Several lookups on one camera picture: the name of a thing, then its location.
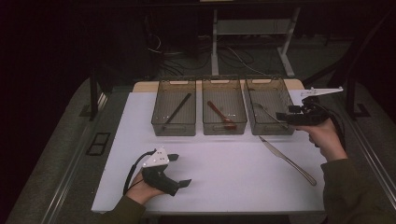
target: person's left hand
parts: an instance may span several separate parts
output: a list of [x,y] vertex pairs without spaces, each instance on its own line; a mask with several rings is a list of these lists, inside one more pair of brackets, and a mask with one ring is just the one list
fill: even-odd
[[131,186],[125,196],[140,204],[145,204],[151,198],[163,194],[161,190],[153,188],[143,180],[141,170],[132,181]]

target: table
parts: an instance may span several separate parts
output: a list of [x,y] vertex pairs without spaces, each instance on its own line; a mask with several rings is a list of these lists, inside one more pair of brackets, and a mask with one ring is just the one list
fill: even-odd
[[[300,105],[303,85],[297,79],[285,82],[293,102]],[[309,143],[307,133],[266,138],[311,174],[318,181],[316,186],[273,155],[258,136],[251,134],[248,123],[242,135],[203,135],[200,84],[198,81],[197,132],[186,137],[155,136],[150,120],[158,82],[135,85],[125,105],[92,211],[103,213],[113,209],[132,164],[143,153],[164,146],[167,153],[179,154],[165,173],[176,181],[190,178],[192,181],[175,197],[161,195],[147,203],[149,216],[322,212],[324,182],[319,166],[325,160]]]

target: tray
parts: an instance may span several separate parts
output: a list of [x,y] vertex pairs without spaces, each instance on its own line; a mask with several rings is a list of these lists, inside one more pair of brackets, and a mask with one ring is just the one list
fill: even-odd
[[294,129],[276,119],[276,113],[289,113],[293,105],[285,81],[280,77],[247,75],[244,94],[253,135],[289,135]]
[[202,88],[204,134],[243,134],[248,119],[239,76],[203,76]]
[[196,124],[194,76],[162,77],[151,124],[157,136],[194,136]]

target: metal knife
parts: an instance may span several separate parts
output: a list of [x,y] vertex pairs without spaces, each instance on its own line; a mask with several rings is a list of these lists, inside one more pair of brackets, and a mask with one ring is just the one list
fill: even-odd
[[270,151],[272,153],[274,153],[274,155],[276,155],[277,157],[285,160],[292,167],[294,167],[296,170],[298,170],[309,181],[309,183],[311,183],[312,186],[315,186],[317,184],[317,181],[314,179],[314,177],[312,177],[309,173],[307,173],[305,170],[303,170],[303,168],[301,168],[296,163],[294,163],[294,161],[291,161],[288,157],[283,155],[283,153],[281,153],[276,147],[271,145],[271,143],[267,142],[267,140],[265,140],[261,136],[259,136],[259,137],[262,140],[262,142],[265,144],[265,146],[268,147],[268,149],[270,149]]

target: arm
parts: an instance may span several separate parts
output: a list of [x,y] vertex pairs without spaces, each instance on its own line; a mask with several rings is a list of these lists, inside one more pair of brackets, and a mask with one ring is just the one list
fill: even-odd
[[160,194],[163,192],[146,184],[139,172],[134,178],[131,188],[122,196],[116,207],[100,217],[99,224],[137,224],[146,210],[144,204]]
[[396,223],[391,215],[375,206],[377,189],[359,176],[330,119],[318,126],[295,128],[308,132],[309,140],[320,147],[320,153],[327,160],[321,168],[325,181],[323,202],[329,223]]

